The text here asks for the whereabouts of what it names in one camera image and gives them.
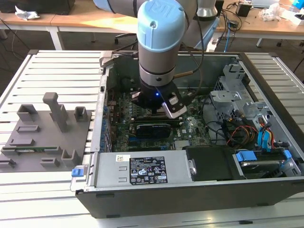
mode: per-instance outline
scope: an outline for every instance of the black plastic cover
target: black plastic cover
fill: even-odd
[[[193,160],[197,173],[193,181],[231,181],[242,180],[232,157],[234,150],[228,146],[190,146],[186,148],[187,157]]]

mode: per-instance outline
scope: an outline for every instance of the motherboard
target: motherboard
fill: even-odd
[[[169,119],[162,108],[152,113],[138,107],[131,102],[129,93],[109,93],[108,97],[112,152],[181,150],[211,143],[200,116],[202,96],[193,100],[188,112],[177,119]]]

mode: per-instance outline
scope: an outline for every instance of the white paper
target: white paper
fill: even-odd
[[[17,6],[15,6],[16,9],[16,16],[19,17],[20,19],[23,20],[28,20],[28,19],[37,19],[40,18],[40,16],[37,14],[37,12],[31,11],[31,12],[27,12],[27,11],[23,11],[17,8]]]

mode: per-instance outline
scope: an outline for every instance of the connector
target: connector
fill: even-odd
[[[232,29],[237,29],[238,28],[239,22],[236,20],[229,20],[228,21],[228,26]]]

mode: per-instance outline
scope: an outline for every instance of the floor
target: floor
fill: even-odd
[[[48,32],[43,31],[18,31],[17,35],[27,44],[30,49],[54,50],[51,37]],[[134,42],[135,37],[122,38],[118,45],[114,44],[113,33],[96,33],[96,42],[92,43],[90,34],[63,32],[62,38],[66,50],[114,50]],[[275,52],[291,69],[304,58],[302,55],[302,47],[299,46],[300,41],[284,40],[281,47],[276,44],[279,40],[264,39],[262,47],[256,47],[257,39],[235,38],[231,44],[229,51],[233,52]],[[28,49],[15,37],[12,32],[8,32],[6,40],[0,40],[0,94],[3,93],[6,86],[12,79],[14,73],[18,70],[22,60],[18,59],[11,52],[13,50],[19,55],[26,56]],[[216,51],[223,51],[225,41],[222,41]],[[295,73],[301,81],[304,80],[304,63],[299,66]]]

